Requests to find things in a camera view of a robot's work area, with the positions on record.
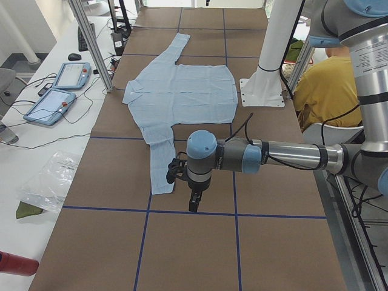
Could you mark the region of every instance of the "white pole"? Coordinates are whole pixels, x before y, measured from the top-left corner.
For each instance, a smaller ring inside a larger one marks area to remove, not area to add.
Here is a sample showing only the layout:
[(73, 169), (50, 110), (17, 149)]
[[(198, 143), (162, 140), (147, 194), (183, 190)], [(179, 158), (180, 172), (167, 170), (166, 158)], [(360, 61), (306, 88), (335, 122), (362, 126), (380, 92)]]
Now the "white pole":
[(275, 0), (259, 66), (250, 79), (241, 79), (243, 106), (284, 107), (279, 71), (303, 0)]
[(107, 92), (111, 92), (113, 90), (112, 80), (110, 79), (107, 68), (105, 67), (104, 60), (98, 48), (96, 36), (90, 28), (90, 24), (86, 17), (81, 0), (69, 0), (69, 5), (72, 9), (74, 17), (77, 19), (82, 35), (85, 37), (87, 47), (89, 48), (89, 52), (92, 55), (93, 61), (95, 62), (99, 76), (101, 77)]
[(8, 31), (8, 34), (15, 41), (16, 45), (22, 51), (30, 65), (39, 65), (41, 60), (36, 56), (28, 42), (25, 40), (23, 34), (18, 29), (18, 26), (12, 20), (8, 11), (4, 8), (0, 1), (0, 22), (2, 26)]

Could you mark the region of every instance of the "brown table surface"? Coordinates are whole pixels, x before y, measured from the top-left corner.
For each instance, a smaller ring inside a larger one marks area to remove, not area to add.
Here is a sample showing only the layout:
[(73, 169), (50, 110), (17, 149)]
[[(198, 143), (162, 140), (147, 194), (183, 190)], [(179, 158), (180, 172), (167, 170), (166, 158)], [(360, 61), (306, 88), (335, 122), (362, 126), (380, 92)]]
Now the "brown table surface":
[[(150, 149), (122, 104), (128, 80), (177, 32), (191, 36), (178, 64), (226, 64), (239, 92), (266, 27), (262, 9), (142, 8), (31, 291), (346, 290), (312, 172), (213, 171), (199, 213), (190, 213), (184, 182), (151, 195)], [(251, 138), (302, 142), (285, 104), (239, 104), (231, 124), (175, 125), (175, 147), (184, 150), (197, 129), (226, 138), (250, 112)]]

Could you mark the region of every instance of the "plastic bag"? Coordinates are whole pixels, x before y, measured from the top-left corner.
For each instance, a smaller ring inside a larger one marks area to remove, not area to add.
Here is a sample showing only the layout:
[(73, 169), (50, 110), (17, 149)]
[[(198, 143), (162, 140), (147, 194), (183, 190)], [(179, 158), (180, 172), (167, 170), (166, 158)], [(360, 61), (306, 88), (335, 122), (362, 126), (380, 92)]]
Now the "plastic bag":
[(26, 182), (19, 193), (22, 202), (60, 212), (81, 156), (56, 152), (42, 170)]

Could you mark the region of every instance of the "computer mouse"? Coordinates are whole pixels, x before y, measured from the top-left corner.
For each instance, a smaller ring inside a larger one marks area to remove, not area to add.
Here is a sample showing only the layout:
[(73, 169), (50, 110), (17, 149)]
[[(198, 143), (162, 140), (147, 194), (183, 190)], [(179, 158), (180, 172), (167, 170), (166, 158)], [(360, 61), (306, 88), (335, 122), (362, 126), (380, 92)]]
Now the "computer mouse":
[(67, 59), (68, 59), (69, 61), (79, 61), (81, 58), (82, 58), (81, 55), (78, 54), (78, 53), (71, 53), (71, 54), (69, 54), (69, 56), (67, 57)]

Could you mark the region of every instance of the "label sticker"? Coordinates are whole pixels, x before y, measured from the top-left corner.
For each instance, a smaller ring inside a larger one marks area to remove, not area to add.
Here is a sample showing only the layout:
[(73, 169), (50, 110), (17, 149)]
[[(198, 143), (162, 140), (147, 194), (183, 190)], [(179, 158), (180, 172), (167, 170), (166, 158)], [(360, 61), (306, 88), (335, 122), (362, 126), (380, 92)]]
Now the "label sticker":
[(388, 70), (388, 40), (382, 39), (351, 52), (354, 76)]

